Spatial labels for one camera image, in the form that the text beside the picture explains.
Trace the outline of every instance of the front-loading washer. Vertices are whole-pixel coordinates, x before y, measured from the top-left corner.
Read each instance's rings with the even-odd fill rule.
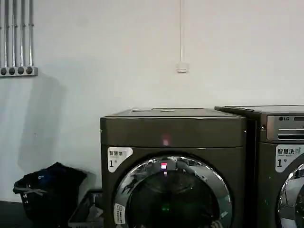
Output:
[[[241,228],[245,118],[209,109],[101,118],[105,228]]]
[[[247,195],[255,195],[256,204],[248,204],[246,210],[255,208],[251,216],[256,216],[256,227],[303,228],[304,106],[216,109],[247,117],[247,135],[250,136],[247,152],[254,155],[256,161],[254,188]]]

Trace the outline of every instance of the wall switch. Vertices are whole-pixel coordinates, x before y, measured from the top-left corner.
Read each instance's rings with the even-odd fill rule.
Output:
[[[176,70],[178,73],[187,73],[189,71],[189,64],[180,62],[177,64]]]

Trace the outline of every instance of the laundry basket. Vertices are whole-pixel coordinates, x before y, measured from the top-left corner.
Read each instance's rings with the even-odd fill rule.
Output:
[[[68,225],[72,228],[103,228],[103,208],[102,190],[90,190],[81,200]]]

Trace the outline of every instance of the sticker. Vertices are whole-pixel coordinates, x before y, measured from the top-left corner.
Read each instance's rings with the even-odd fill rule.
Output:
[[[278,145],[275,150],[275,171],[283,172],[290,163],[304,153],[303,145]]]
[[[125,207],[123,205],[120,205],[116,203],[114,205],[114,221],[115,224],[125,224],[125,218],[124,218],[124,212],[125,212]]]
[[[133,154],[130,147],[109,147],[108,148],[108,170],[115,172],[115,170]]]

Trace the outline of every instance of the dark gray washing machine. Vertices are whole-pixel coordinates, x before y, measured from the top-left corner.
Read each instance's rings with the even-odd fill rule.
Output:
[[[304,228],[304,106],[216,109],[247,117],[247,152],[255,159],[254,187],[247,192],[257,202],[248,210],[256,210],[256,227]]]
[[[101,118],[105,228],[242,228],[245,118],[209,109]]]

